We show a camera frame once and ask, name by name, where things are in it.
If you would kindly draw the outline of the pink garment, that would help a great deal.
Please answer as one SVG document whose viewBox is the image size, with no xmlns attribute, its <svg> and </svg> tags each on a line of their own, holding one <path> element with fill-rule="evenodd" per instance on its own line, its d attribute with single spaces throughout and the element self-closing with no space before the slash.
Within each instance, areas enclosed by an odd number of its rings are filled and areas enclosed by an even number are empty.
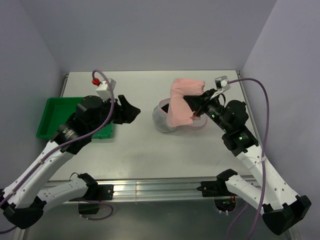
<svg viewBox="0 0 320 240">
<path fill-rule="evenodd" d="M 166 122 L 169 127 L 192 125 L 194 121 L 200 120 L 194 116 L 184 96 L 200 96 L 204 93 L 205 81 L 189 78 L 176 78 L 170 90 L 170 102 Z"/>
</svg>

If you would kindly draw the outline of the black bra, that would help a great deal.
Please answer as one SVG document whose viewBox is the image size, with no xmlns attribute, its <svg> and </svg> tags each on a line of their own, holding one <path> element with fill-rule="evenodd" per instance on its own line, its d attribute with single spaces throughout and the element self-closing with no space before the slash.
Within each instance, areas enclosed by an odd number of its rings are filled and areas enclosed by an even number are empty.
<svg viewBox="0 0 320 240">
<path fill-rule="evenodd" d="M 164 105 L 161 109 L 162 109 L 165 113 L 168 113 L 169 104 Z"/>
</svg>

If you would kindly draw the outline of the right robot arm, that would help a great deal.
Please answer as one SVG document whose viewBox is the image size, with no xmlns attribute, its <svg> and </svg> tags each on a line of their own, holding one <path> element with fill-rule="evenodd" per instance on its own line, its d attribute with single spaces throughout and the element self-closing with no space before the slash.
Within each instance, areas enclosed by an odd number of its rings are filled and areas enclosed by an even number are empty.
<svg viewBox="0 0 320 240">
<path fill-rule="evenodd" d="M 204 197 L 235 194 L 259 210 L 265 225 L 276 235 L 281 235 L 301 221 L 308 212 L 311 201 L 299 195 L 280 176 L 269 160 L 262 156 L 262 147 L 246 127 L 249 119 L 246 103 L 231 100 L 223 106 L 215 89 L 202 95 L 186 95 L 184 100 L 196 116 L 207 115 L 223 130 L 226 148 L 250 171 L 261 186 L 257 188 L 244 180 L 235 170 L 227 169 L 215 181 L 203 181 L 198 191 Z"/>
</svg>

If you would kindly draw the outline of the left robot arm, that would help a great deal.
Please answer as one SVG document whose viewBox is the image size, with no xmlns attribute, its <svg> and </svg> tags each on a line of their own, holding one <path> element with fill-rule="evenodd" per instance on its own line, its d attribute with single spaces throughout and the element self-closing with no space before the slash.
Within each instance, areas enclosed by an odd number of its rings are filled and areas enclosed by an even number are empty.
<svg viewBox="0 0 320 240">
<path fill-rule="evenodd" d="M 93 132 L 108 124 L 130 124 L 140 114 L 124 95 L 102 100 L 90 95 L 76 105 L 74 113 L 51 136 L 29 168 L 0 193 L 0 208 L 6 219 L 20 229 L 34 225 L 45 212 L 74 199 L 93 200 L 99 191 L 88 173 L 53 188 L 43 189 L 67 161 L 92 141 Z"/>
</svg>

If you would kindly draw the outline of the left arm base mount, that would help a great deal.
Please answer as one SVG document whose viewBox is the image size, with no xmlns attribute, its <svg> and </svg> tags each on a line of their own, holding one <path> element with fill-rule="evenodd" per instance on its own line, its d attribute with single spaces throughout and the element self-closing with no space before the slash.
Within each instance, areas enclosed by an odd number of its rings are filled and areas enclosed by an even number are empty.
<svg viewBox="0 0 320 240">
<path fill-rule="evenodd" d="M 78 213 L 84 217 L 96 215 L 102 209 L 103 201 L 113 199 L 114 186 L 112 184 L 102 185 L 97 184 L 88 189 L 88 192 L 81 197 L 81 202 L 78 204 Z"/>
</svg>

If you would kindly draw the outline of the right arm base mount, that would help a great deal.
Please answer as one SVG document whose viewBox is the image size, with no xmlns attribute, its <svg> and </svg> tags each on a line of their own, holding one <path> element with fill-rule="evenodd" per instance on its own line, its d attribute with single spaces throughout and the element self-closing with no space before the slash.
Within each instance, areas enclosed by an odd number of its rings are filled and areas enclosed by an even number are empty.
<svg viewBox="0 0 320 240">
<path fill-rule="evenodd" d="M 219 180 L 202 181 L 196 188 L 204 198 L 213 198 L 215 207 L 222 212 L 232 212 L 236 208 L 236 195 L 228 191 Z"/>
</svg>

